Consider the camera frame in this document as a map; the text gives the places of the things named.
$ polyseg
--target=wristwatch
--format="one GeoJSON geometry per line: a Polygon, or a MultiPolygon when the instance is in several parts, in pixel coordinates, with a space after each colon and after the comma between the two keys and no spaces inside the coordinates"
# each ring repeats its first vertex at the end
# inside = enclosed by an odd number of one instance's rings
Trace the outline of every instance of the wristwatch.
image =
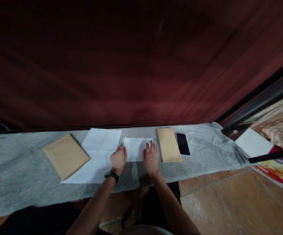
{"type": "Polygon", "coordinates": [[[115,179],[115,183],[118,182],[119,176],[115,174],[113,171],[108,171],[107,173],[104,174],[105,178],[113,177],[115,179]]]}

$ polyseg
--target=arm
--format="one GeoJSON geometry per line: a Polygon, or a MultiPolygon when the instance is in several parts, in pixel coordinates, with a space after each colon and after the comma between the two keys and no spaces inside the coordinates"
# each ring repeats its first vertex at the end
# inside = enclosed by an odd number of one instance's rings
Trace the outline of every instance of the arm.
{"type": "Polygon", "coordinates": [[[159,157],[157,147],[152,141],[150,144],[151,148],[149,148],[147,143],[147,147],[143,152],[143,162],[159,195],[172,233],[200,234],[161,175],[158,168],[159,157]]]}
{"type": "MultiPolygon", "coordinates": [[[[118,176],[122,174],[126,163],[126,148],[120,145],[115,153],[110,157],[112,171],[118,176]]],[[[71,234],[96,234],[102,219],[102,214],[110,197],[111,191],[115,185],[115,179],[108,177],[103,184],[89,200],[79,217],[73,223],[66,235],[71,234]]]]}

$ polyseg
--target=dark red curtain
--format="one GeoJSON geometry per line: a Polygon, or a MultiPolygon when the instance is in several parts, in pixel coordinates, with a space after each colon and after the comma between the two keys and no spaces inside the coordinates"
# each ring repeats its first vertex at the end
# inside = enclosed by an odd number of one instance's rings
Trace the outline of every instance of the dark red curtain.
{"type": "Polygon", "coordinates": [[[0,122],[214,121],[283,66],[283,1],[0,3],[0,122]]]}

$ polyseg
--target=forearm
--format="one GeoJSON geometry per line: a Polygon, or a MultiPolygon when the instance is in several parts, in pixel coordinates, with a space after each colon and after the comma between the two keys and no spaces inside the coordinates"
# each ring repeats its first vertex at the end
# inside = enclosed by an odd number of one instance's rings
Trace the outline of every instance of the forearm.
{"type": "Polygon", "coordinates": [[[89,200],[79,217],[67,232],[70,234],[96,234],[102,214],[115,185],[113,177],[106,178],[94,196],[89,200]]]}
{"type": "Polygon", "coordinates": [[[194,223],[184,211],[173,192],[165,182],[160,171],[150,175],[159,195],[168,224],[173,234],[200,234],[194,223]]]}

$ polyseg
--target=hand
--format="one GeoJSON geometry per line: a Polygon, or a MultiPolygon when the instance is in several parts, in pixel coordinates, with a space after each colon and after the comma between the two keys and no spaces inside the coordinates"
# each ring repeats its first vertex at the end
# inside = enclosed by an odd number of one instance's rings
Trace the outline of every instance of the hand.
{"type": "Polygon", "coordinates": [[[149,176],[152,177],[156,172],[159,171],[159,156],[155,144],[150,141],[150,145],[151,147],[149,148],[149,144],[146,144],[146,149],[142,151],[142,156],[145,168],[149,176]]]}
{"type": "Polygon", "coordinates": [[[127,159],[127,152],[124,145],[120,145],[116,152],[111,155],[110,159],[112,163],[111,171],[120,176],[123,172],[127,159]]]}

